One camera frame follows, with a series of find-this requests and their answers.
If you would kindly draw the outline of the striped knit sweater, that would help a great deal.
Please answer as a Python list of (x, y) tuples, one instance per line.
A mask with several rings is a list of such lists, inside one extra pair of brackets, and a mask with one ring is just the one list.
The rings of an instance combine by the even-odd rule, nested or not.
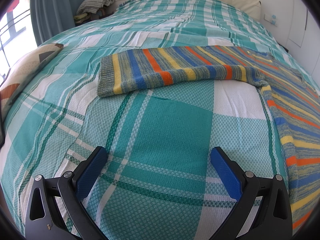
[(241, 47), (133, 49), (101, 59), (97, 95), (118, 108), (95, 221), (108, 235), (212, 234), (235, 204), (215, 146), (259, 177), (283, 176), (293, 230), (319, 199), (319, 97), (300, 72)]

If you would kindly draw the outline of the black smartphone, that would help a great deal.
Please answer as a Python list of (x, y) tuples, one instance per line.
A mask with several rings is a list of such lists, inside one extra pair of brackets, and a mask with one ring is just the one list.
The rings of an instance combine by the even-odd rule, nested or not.
[(2, 120), (2, 114), (0, 111), (0, 148), (4, 145), (5, 142), (5, 134), (4, 134), (4, 128), (3, 128), (3, 120)]

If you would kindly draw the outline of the teal plaid bedspread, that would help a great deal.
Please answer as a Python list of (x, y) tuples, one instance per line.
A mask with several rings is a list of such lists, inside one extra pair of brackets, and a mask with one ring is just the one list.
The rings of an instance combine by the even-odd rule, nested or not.
[[(216, 146), (259, 177), (283, 176), (294, 231), (316, 206), (319, 87), (246, 13), (217, 0), (131, 0), (51, 42), (63, 49), (4, 122), (1, 186), (21, 232), (35, 177), (74, 170), (97, 146), (110, 157), (84, 207), (109, 239), (208, 239), (235, 203), (210, 163)], [(263, 88), (232, 77), (194, 81), (193, 72), (176, 85), (97, 95), (103, 57), (186, 46), (197, 63), (214, 58), (208, 46), (220, 46), (225, 75), (267, 55), (272, 101)]]

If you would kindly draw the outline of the patterned cream pillow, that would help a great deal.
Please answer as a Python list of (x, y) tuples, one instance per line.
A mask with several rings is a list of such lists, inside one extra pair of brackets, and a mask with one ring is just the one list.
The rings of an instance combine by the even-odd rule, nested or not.
[(40, 46), (21, 58), (10, 70), (1, 85), (1, 117), (5, 120), (9, 109), (29, 82), (63, 49), (63, 44)]

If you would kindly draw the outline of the white wardrobe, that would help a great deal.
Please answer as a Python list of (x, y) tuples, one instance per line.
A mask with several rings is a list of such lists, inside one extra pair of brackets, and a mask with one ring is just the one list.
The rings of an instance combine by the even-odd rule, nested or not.
[(302, 0), (293, 0), (293, 16), (286, 47), (319, 84), (319, 26)]

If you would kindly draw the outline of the blue curtain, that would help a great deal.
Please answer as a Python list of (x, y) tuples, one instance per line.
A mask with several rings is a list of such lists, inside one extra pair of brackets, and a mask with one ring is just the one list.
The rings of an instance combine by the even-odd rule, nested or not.
[(84, 0), (30, 0), (30, 17), (36, 44), (74, 28), (73, 16)]

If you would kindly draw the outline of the folded checkered blanket pile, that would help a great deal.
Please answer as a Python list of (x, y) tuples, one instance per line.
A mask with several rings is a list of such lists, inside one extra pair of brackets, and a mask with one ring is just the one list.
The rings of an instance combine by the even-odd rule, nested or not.
[(108, 7), (112, 5), (115, 0), (84, 0), (73, 16), (76, 26), (88, 23), (94, 20), (100, 20), (111, 16), (113, 13), (108, 12)]

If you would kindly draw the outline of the wall socket panel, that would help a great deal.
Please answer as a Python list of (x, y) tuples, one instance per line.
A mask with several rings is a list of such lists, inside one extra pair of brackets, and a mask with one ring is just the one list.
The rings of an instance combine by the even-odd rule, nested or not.
[(277, 17), (276, 15), (264, 14), (264, 20), (270, 23), (271, 25), (277, 26)]

